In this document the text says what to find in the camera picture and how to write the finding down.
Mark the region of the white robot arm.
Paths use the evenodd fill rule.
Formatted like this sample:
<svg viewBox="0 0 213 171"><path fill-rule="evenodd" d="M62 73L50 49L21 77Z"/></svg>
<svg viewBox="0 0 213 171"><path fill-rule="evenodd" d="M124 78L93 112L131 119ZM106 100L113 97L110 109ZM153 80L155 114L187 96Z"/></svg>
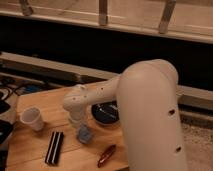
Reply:
<svg viewBox="0 0 213 171"><path fill-rule="evenodd" d="M92 90L77 86L63 107L79 125L88 105L116 101L130 171L188 171L177 84L170 62L137 62Z"/></svg>

